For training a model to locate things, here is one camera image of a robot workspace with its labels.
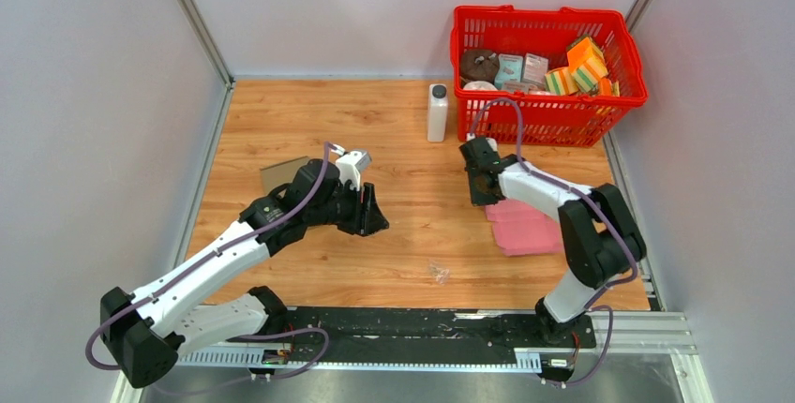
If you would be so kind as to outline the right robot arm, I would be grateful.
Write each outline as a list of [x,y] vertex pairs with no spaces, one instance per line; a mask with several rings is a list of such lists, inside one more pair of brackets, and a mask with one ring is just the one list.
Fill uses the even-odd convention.
[[617,187],[563,180],[520,153],[501,156],[482,136],[469,138],[459,152],[473,205],[522,202],[560,225],[568,270],[535,305],[534,331],[540,341],[561,344],[604,293],[638,276],[647,247]]

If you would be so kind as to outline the pink paper box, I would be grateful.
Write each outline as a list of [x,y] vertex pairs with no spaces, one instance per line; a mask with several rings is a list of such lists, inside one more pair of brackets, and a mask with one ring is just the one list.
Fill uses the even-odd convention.
[[529,204],[504,200],[485,208],[496,245],[506,257],[556,254],[563,251],[558,222]]

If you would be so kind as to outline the brown cardboard box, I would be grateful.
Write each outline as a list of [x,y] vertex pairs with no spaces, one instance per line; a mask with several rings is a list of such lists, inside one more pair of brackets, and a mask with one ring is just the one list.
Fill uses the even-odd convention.
[[267,195],[274,188],[293,181],[296,172],[310,161],[307,156],[285,160],[260,169],[262,193]]

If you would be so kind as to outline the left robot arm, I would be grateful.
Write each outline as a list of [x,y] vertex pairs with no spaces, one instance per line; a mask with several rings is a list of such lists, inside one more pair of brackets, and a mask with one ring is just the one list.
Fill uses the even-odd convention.
[[334,162],[311,159],[290,183],[253,201],[196,256],[135,291],[107,291],[100,299],[98,335],[114,359],[109,368],[144,388],[204,347],[255,335],[265,342],[281,338],[287,309],[265,286],[222,305],[203,301],[311,228],[334,226],[362,237],[387,229],[374,185],[361,178],[370,161],[365,150],[341,153]]

